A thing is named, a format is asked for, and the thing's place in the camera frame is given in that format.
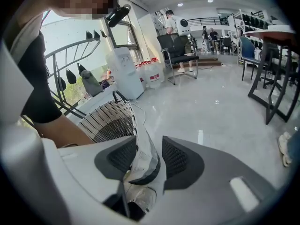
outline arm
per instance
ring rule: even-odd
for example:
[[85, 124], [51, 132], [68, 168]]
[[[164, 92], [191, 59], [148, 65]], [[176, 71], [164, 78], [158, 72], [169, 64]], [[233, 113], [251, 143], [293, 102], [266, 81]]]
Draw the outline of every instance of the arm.
[[48, 123], [34, 122], [38, 132], [54, 141], [57, 148], [75, 143], [77, 145], [93, 144], [93, 141], [65, 115]]
[[171, 34], [173, 33], [173, 28], [172, 27], [168, 27], [167, 28], [167, 34]]
[[45, 44], [42, 33], [31, 43], [21, 58], [18, 67], [34, 90], [22, 115], [28, 116], [38, 132], [53, 140], [58, 148], [76, 143], [92, 144], [89, 137], [68, 118], [62, 115], [50, 94], [45, 68]]

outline power cord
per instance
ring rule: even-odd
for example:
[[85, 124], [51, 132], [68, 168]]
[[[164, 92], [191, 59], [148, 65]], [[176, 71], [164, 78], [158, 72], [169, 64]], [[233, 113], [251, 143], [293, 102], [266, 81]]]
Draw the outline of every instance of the power cord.
[[135, 103], [132, 103], [132, 102], [131, 102], [131, 105], [136, 106], [137, 108], [141, 109], [141, 110], [144, 112], [144, 122], [142, 123], [142, 124], [144, 125], [145, 122], [146, 122], [146, 112], [145, 112], [145, 110], [143, 110], [141, 107], [139, 107], [138, 105], [136, 105], [136, 104], [138, 103], [137, 100], [134, 100], [134, 102], [135, 102]]
[[219, 66], [219, 65], [213, 65], [213, 66], [211, 66], [211, 67], [206, 67], [206, 68], [198, 68], [198, 69], [200, 69], [200, 70], [205, 70], [205, 69], [211, 69], [211, 68], [213, 68], [213, 67], [216, 67], [216, 66]]

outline person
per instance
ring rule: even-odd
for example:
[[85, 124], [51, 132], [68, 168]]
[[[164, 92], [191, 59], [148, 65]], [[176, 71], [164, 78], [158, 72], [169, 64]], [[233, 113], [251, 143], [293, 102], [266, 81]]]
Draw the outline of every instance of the person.
[[203, 26], [202, 38], [204, 43], [204, 51], [207, 53], [210, 47], [206, 26]]
[[282, 162], [285, 167], [289, 167], [292, 162], [300, 162], [300, 130], [293, 136], [284, 132], [278, 138], [279, 151], [282, 153]]
[[213, 28], [210, 28], [210, 36], [211, 36], [212, 53], [213, 53], [215, 51], [215, 47], [216, 47], [216, 51], [218, 50], [219, 47], [219, 43], [215, 43], [215, 41], [217, 40], [218, 33], [214, 31]]
[[[39, 133], [53, 140], [57, 148], [68, 144], [92, 144], [93, 141], [61, 113], [51, 96], [44, 36], [40, 32], [43, 13], [53, 10], [60, 16], [101, 18], [117, 5], [117, 0], [27, 0], [5, 31], [6, 47], [33, 87], [22, 114], [32, 120]], [[131, 208], [132, 203], [137, 204], [131, 211], [132, 216], [143, 215], [155, 200], [155, 191], [143, 188], [129, 205]]]
[[[165, 15], [168, 18], [166, 21], [167, 34], [178, 33], [176, 21], [179, 19], [179, 17], [175, 16], [172, 10], [166, 11]], [[180, 38], [184, 46], [189, 44], [189, 39], [187, 35], [181, 36]], [[186, 46], [185, 49], [186, 49], [185, 50], [186, 55], [192, 55], [192, 49], [190, 46]], [[194, 70], [193, 61], [189, 61], [188, 63], [189, 63], [189, 71], [193, 72]], [[184, 73], [185, 68], [183, 66], [183, 63], [180, 62], [179, 65], [180, 65], [180, 69], [177, 70], [177, 72]]]
[[231, 53], [233, 54], [233, 44], [232, 44], [232, 41], [231, 41], [231, 38], [228, 34], [226, 34], [225, 38], [229, 38], [230, 39], [230, 50], [231, 50]]

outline black office chair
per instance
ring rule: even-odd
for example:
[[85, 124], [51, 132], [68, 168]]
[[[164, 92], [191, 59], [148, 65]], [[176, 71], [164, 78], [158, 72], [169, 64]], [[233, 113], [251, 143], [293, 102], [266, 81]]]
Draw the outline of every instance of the black office chair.
[[223, 51], [224, 51], [224, 48], [226, 47], [226, 50], [228, 51], [228, 53], [230, 54], [230, 47], [231, 47], [231, 40], [229, 37], [225, 37], [223, 39]]
[[[164, 55], [165, 63], [170, 64], [173, 76], [168, 77], [168, 80], [175, 85], [175, 77], [181, 76], [181, 75], [187, 75], [190, 77], [193, 77], [194, 79], [197, 78], [198, 76], [198, 59], [199, 57], [197, 56], [197, 50], [195, 44], [189, 44], [186, 46], [192, 46], [194, 48], [194, 56], [186, 56], [185, 54], [185, 47], [184, 44], [182, 43], [182, 40], [178, 33], [173, 33], [173, 34], [166, 34], [166, 35], [161, 35], [157, 37], [160, 46], [162, 48], [162, 53]], [[196, 60], [196, 75], [192, 76], [188, 73], [183, 73], [183, 74], [174, 74], [174, 69], [173, 65], [178, 64], [180, 62], [188, 62]]]

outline blue chair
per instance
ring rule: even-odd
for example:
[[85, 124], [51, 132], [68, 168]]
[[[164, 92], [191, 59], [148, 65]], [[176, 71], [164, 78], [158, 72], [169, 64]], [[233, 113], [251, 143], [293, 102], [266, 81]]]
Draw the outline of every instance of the blue chair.
[[259, 66], [260, 61], [253, 58], [255, 47], [252, 44], [252, 42], [247, 37], [244, 37], [244, 36], [239, 36], [239, 40], [240, 40], [241, 58], [244, 60], [242, 81], [244, 79], [246, 61], [253, 64], [252, 74], [251, 74], [251, 80], [252, 80], [253, 72], [254, 72], [254, 65]]

